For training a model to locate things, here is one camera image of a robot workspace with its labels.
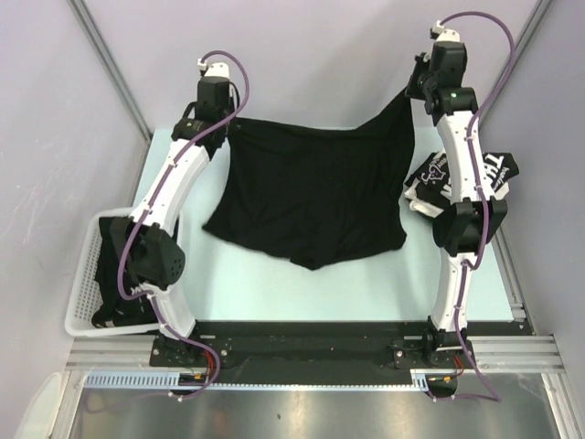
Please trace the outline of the black graphic t shirt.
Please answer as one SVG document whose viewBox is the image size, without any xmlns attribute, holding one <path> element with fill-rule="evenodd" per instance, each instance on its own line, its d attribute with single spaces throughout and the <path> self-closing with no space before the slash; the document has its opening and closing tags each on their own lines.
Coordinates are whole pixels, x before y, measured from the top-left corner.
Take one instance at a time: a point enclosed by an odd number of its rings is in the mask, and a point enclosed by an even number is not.
<svg viewBox="0 0 585 439">
<path fill-rule="evenodd" d="M 239 118 L 228 141 L 208 234 L 312 271 L 406 242 L 399 198 L 415 133 L 404 92 L 354 129 Z"/>
</svg>

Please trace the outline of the white plastic laundry basket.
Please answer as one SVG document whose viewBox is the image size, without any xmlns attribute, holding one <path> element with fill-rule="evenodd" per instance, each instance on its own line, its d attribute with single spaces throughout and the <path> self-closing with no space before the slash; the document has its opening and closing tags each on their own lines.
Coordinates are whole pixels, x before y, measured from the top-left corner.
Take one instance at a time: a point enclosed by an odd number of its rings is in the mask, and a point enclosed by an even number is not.
<svg viewBox="0 0 585 439">
<path fill-rule="evenodd" d="M 69 304 L 65 317 L 65 329 L 73 337 L 114 337 L 135 335 L 156 331 L 158 322 L 151 324 L 132 324 L 122 327 L 100 327 L 91 323 L 91 318 L 102 305 L 101 290 L 95 281 L 98 259 L 101 252 L 101 232 L 99 220 L 102 218 L 127 217 L 131 207 L 104 210 L 95 214 L 89 222 L 83 241 L 80 259 L 71 288 Z M 168 324 L 182 335 L 187 335 L 195 327 L 195 318 L 188 310 L 186 302 L 186 275 L 172 285 L 166 298 L 159 298 L 160 312 Z"/>
</svg>

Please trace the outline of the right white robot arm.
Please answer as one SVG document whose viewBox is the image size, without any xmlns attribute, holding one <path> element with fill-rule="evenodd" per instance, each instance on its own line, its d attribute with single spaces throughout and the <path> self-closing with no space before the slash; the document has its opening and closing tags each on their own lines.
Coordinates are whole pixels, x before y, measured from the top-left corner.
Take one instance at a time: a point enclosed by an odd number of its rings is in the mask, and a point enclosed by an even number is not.
<svg viewBox="0 0 585 439">
<path fill-rule="evenodd" d="M 454 356 L 455 337 L 467 327 L 466 305 L 472 271 L 501 225 L 505 201 L 495 198 L 484 170 L 479 142 L 479 106 L 473 89 L 463 86 L 467 49 L 462 42 L 436 40 L 416 56 L 406 94 L 424 103 L 447 158 L 451 202 L 432 223 L 441 250 L 440 281 L 429 317 L 431 333 L 421 344 L 423 359 L 442 367 Z"/>
</svg>

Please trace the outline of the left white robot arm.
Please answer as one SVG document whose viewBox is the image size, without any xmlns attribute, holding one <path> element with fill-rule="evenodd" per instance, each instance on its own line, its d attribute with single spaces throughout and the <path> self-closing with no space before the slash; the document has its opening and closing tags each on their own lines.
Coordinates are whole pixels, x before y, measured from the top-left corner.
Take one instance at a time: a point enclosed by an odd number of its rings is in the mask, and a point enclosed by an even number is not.
<svg viewBox="0 0 585 439">
<path fill-rule="evenodd" d="M 150 189 L 129 215 L 114 218 L 110 227 L 120 297 L 146 298 L 161 333 L 173 338 L 171 356 L 185 366 L 200 359 L 202 344 L 190 336 L 196 320 L 181 285 L 186 268 L 181 209 L 225 141 L 238 101 L 231 88 L 226 76 L 207 73 L 199 80 L 197 99 L 175 125 L 166 159 Z"/>
</svg>

